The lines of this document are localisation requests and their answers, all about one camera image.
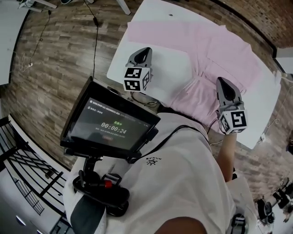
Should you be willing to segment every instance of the white t-shirt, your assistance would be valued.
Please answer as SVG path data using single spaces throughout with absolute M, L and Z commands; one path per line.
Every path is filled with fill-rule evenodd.
M 156 126 L 159 133 L 141 149 L 142 155 L 182 124 L 195 127 L 207 138 L 204 128 L 192 120 L 170 113 L 159 116 L 161 121 Z M 106 234 L 154 234 L 164 222 L 176 217 L 199 220 L 208 234 L 226 233 L 236 205 L 201 133 L 183 128 L 157 152 L 133 165 L 113 158 L 96 163 L 95 171 L 101 176 L 118 172 L 123 177 L 120 185 L 130 192 L 126 214 L 119 218 L 107 216 Z M 78 159 L 71 171 L 72 178 L 77 176 L 83 162 L 84 159 Z M 66 209 L 66 212 L 70 215 L 72 211 Z

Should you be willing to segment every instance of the person's arm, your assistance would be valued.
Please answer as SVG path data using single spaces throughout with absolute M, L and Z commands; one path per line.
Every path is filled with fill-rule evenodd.
M 225 135 L 217 163 L 226 182 L 232 180 L 237 134 Z

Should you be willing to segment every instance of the black cable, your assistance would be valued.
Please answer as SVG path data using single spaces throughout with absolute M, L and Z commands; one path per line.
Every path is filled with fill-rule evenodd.
M 144 158 L 144 157 L 146 157 L 146 156 L 148 156 L 149 154 L 152 154 L 152 153 L 154 153 L 154 152 L 156 152 L 156 151 L 158 151 L 163 145 L 165 145 L 165 143 L 177 132 L 177 131 L 179 131 L 180 129 L 182 129 L 182 128 L 191 128 L 192 130 L 195 130 L 195 131 L 197 131 L 197 132 L 199 132 L 204 138 L 205 138 L 205 140 L 207 141 L 207 143 L 209 144 L 209 141 L 206 139 L 206 137 L 204 136 L 204 134 L 202 134 L 199 130 L 197 130 L 196 128 L 194 128 L 194 127 L 191 127 L 191 126 L 188 126 L 188 125 L 180 125 L 179 127 L 177 127 L 174 131 L 172 131 L 171 132 L 171 134 L 170 135 L 168 135 L 159 145 L 157 145 L 153 150 L 151 150 L 149 153 L 147 153 L 146 155 L 144 155 L 144 156 L 141 156 L 140 158 L 138 158 L 137 160 L 135 160 L 134 161 L 134 163 L 135 162 L 137 162 L 139 159 L 142 159 L 142 158 Z
M 148 106 L 148 107 L 150 107 L 150 108 L 155 108 L 155 107 L 157 106 L 157 103 L 156 103 L 155 101 L 150 101 L 150 102 L 148 102 L 148 103 L 144 103 L 144 102 L 142 102 L 142 101 L 137 100 L 136 98 L 134 98 L 134 92 L 130 92 L 130 96 L 131 96 L 132 99 L 135 100 L 136 102 L 141 103 L 141 104 L 143 104 L 143 105 L 145 105 L 145 106 Z
M 208 131 L 206 132 L 207 135 L 209 134 L 209 132 L 210 132 L 210 130 L 211 130 L 211 127 L 213 126 L 213 124 L 214 124 L 216 121 L 217 121 L 217 119 L 215 119 L 214 122 L 212 122 L 212 123 L 210 124 L 209 129 L 208 129 Z
M 44 29 L 42 30 L 42 33 L 41 33 L 40 38 L 39 38 L 39 40 L 38 40 L 38 43 L 37 43 L 37 45 L 36 45 L 36 48 L 35 48 L 35 50 L 34 50 L 32 56 L 31 56 L 30 59 L 29 59 L 29 64 L 31 64 L 32 57 L 33 57 L 33 56 L 35 55 L 35 53 L 36 53 L 36 50 L 37 50 L 37 48 L 38 48 L 38 44 L 39 44 L 41 41 L 43 41 L 43 39 L 42 39 L 43 32 L 45 31 L 46 26 L 47 26 L 47 24 L 48 24 L 49 21 L 50 21 L 51 11 L 49 11 L 49 10 L 48 10 L 48 15 L 49 15 L 49 19 L 48 19 L 47 23 L 45 24 L 45 27 L 44 27 Z
M 96 34 L 96 44 L 95 44 L 95 53 L 94 53 L 94 56 L 93 56 L 93 72 L 92 72 L 92 76 L 93 78 L 95 77 L 95 67 L 96 67 L 96 64 L 95 64 L 95 60 L 96 60 L 96 50 L 97 50 L 97 43 L 98 43 L 98 20 L 96 18 L 96 16 L 93 14 L 91 8 L 88 6 L 87 2 L 85 0 L 83 0 L 84 3 L 87 5 L 87 7 L 89 8 L 92 16 L 93 16 L 93 22 L 95 23 L 95 25 L 97 26 L 97 34 Z

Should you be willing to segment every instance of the pink fabric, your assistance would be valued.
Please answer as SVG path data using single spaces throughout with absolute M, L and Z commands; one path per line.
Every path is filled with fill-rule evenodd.
M 165 105 L 209 126 L 219 108 L 216 80 L 224 77 L 245 93 L 260 78 L 261 69 L 251 47 L 225 26 L 203 22 L 134 21 L 128 23 L 129 41 L 184 51 L 193 80 Z M 212 128 L 219 131 L 218 123 Z

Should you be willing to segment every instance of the display screen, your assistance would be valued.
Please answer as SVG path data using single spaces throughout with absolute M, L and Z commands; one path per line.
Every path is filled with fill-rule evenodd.
M 69 137 L 131 149 L 150 125 L 90 98 Z

